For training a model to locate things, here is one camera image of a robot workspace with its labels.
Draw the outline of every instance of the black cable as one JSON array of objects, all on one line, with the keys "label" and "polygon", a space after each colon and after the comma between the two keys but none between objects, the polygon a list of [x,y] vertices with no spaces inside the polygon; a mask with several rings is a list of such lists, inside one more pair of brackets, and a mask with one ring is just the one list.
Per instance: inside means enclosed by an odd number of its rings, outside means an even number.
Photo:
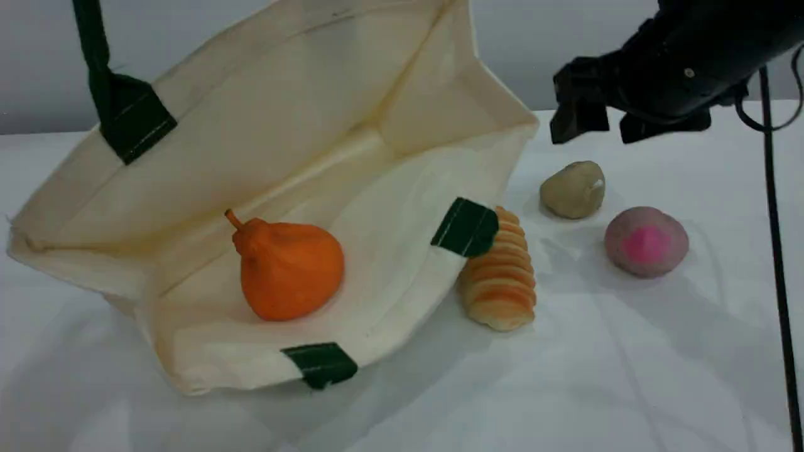
[{"label": "black cable", "polygon": [[[799,47],[794,55],[798,58],[802,48]],[[793,435],[793,451],[804,452],[802,440],[801,412],[798,407],[798,382],[796,380],[795,354],[793,353],[793,337],[790,334],[790,309],[787,305],[787,284],[785,283],[785,265],[781,256],[781,233],[779,230],[779,212],[776,200],[776,176],[773,173],[773,132],[778,130],[771,127],[773,124],[770,114],[770,83],[768,82],[768,68],[759,70],[759,81],[762,100],[762,121],[765,127],[765,184],[768,192],[768,217],[770,218],[770,240],[773,249],[773,275],[776,278],[776,300],[779,310],[779,327],[781,330],[781,351],[785,361],[785,382],[787,384],[787,409],[790,412],[790,432]],[[798,87],[801,90],[801,79],[798,78]]]},{"label": "black cable", "polygon": [[785,121],[785,123],[782,125],[777,125],[774,127],[769,122],[762,125],[754,121],[748,114],[745,113],[745,110],[743,110],[743,100],[745,97],[740,96],[736,99],[734,108],[737,110],[737,116],[740,117],[740,120],[743,121],[743,124],[756,130],[757,132],[776,132],[784,129],[790,124],[793,124],[793,122],[798,119],[802,113],[802,108],[804,108],[804,84],[802,83],[801,74],[798,72],[798,57],[801,56],[802,50],[804,50],[804,44],[798,46],[796,51],[793,52],[793,57],[790,58],[790,69],[793,70],[793,78],[795,79],[796,87],[798,88],[798,107],[796,107],[796,111],[793,113],[793,116],[791,116],[790,119]]}]

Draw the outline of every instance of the green fabric strap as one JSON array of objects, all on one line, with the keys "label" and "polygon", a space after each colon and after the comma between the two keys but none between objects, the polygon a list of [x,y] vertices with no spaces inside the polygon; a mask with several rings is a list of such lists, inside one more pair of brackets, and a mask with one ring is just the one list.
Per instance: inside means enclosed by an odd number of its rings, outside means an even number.
[{"label": "green fabric strap", "polygon": [[176,120],[149,84],[109,69],[109,45],[99,0],[72,0],[72,6],[89,67],[89,90],[100,118],[100,132],[129,165],[167,135]]},{"label": "green fabric strap", "polygon": [[349,380],[357,373],[355,363],[337,343],[317,343],[282,350],[299,368],[312,389]]},{"label": "green fabric strap", "polygon": [[498,230],[495,211],[458,198],[447,211],[430,244],[463,257],[476,257],[491,249]]}]

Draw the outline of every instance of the green bag handle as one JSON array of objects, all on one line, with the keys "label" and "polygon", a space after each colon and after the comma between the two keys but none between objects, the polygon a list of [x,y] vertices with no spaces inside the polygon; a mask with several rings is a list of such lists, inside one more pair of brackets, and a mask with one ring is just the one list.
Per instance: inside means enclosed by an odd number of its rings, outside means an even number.
[{"label": "green bag handle", "polygon": [[109,69],[109,44],[99,0],[72,0],[81,51],[89,68],[89,90],[100,133],[129,165],[176,127],[150,84]]}]

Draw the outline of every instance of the table surface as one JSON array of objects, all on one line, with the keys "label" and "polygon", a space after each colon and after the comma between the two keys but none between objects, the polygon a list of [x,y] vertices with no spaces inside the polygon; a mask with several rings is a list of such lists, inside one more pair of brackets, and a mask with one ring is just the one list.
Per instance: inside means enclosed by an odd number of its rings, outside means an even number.
[{"label": "table surface", "polygon": [[[794,103],[773,107],[779,122]],[[747,110],[758,117],[758,105]],[[538,114],[543,127],[504,199],[532,249],[532,327],[488,331],[451,295],[402,350],[325,392],[290,384],[188,398],[99,295],[3,256],[0,449],[791,450],[761,134],[715,109],[705,134],[551,146],[551,112]],[[616,125],[619,113],[610,117]],[[15,214],[81,135],[0,137],[0,213]],[[804,121],[776,138],[794,320],[804,319],[803,138]],[[606,175],[602,209],[578,222],[546,216],[541,182],[586,159]],[[601,246],[607,223],[638,205],[690,236],[685,261],[656,281],[614,269]],[[792,331],[804,344],[804,322]]]}]

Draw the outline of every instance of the bread roll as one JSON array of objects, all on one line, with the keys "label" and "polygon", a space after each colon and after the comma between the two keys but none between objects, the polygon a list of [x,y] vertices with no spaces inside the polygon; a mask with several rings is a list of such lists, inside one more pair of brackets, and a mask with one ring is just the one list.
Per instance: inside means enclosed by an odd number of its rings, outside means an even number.
[{"label": "bread roll", "polygon": [[458,290],[466,314],[497,331],[512,331],[534,320],[536,279],[519,218],[498,207],[500,229],[491,250],[469,259]]}]

